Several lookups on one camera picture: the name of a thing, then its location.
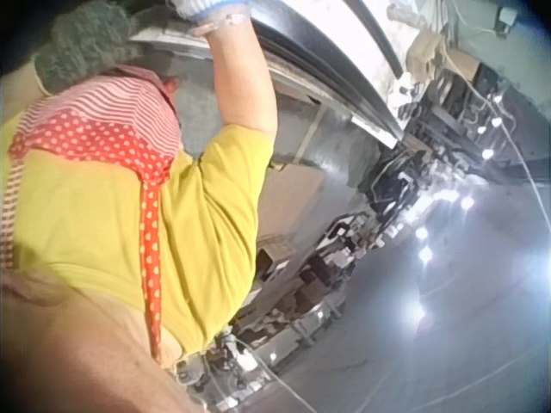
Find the yellow shirt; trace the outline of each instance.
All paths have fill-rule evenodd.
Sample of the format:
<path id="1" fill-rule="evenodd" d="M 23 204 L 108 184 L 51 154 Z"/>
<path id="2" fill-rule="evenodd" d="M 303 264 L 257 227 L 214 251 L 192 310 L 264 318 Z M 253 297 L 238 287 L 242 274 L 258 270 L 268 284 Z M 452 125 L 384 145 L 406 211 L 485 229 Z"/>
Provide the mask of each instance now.
<path id="1" fill-rule="evenodd" d="M 2 129 L 2 189 L 18 119 Z M 271 140 L 226 126 L 199 162 L 181 152 L 161 188 L 163 326 L 187 354 L 237 312 L 255 273 L 257 202 Z M 139 191 L 117 165 L 27 155 L 15 218 L 15 268 L 48 268 L 75 288 L 140 311 Z"/>

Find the bracelet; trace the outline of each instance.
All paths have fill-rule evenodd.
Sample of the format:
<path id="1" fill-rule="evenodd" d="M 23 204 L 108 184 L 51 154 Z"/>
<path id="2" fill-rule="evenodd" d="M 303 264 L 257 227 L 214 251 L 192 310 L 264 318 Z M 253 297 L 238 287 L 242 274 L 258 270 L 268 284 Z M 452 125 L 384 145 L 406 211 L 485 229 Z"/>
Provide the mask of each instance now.
<path id="1" fill-rule="evenodd" d="M 245 22 L 249 17 L 250 15 L 248 13 L 231 13 L 223 19 L 214 20 L 196 28 L 191 28 L 188 33 L 194 37 L 206 36 L 207 34 L 219 28 L 226 28 L 228 26 L 241 24 Z"/>

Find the white glove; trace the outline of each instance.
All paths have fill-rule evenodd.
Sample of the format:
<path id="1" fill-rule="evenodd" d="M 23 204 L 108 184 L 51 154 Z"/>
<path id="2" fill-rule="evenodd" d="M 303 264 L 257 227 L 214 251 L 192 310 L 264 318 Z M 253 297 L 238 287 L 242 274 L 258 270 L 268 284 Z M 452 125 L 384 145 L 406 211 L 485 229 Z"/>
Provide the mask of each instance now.
<path id="1" fill-rule="evenodd" d="M 199 22 L 227 6 L 247 5 L 249 0 L 171 0 L 177 13 L 187 20 Z"/>

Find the glove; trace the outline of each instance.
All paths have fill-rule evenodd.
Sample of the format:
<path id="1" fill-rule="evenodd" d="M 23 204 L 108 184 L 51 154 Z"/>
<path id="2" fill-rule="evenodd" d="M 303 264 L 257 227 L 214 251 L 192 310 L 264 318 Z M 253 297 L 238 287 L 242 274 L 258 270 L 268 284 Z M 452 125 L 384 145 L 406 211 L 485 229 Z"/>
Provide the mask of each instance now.
<path id="1" fill-rule="evenodd" d="M 93 0 L 58 17 L 52 39 L 34 56 L 43 91 L 57 94 L 140 56 L 140 47 L 128 41 L 136 26 L 125 9 L 105 0 Z"/>
<path id="2" fill-rule="evenodd" d="M 177 13 L 186 20 L 200 22 L 227 6 L 248 5 L 249 0 L 171 0 Z"/>

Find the polka dot apron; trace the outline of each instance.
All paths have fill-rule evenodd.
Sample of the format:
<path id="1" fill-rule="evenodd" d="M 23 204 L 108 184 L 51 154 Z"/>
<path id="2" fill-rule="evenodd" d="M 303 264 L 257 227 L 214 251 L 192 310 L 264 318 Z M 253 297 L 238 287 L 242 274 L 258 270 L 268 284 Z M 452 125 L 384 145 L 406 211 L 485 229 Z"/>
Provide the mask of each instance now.
<path id="1" fill-rule="evenodd" d="M 12 269 L 14 222 L 25 156 L 48 151 L 76 162 L 104 162 L 132 170 L 141 182 L 139 257 L 152 356 L 161 357 L 159 189 L 181 148 L 176 110 L 158 77 L 130 66 L 33 105 L 9 148 L 12 168 L 3 195 L 0 265 Z"/>

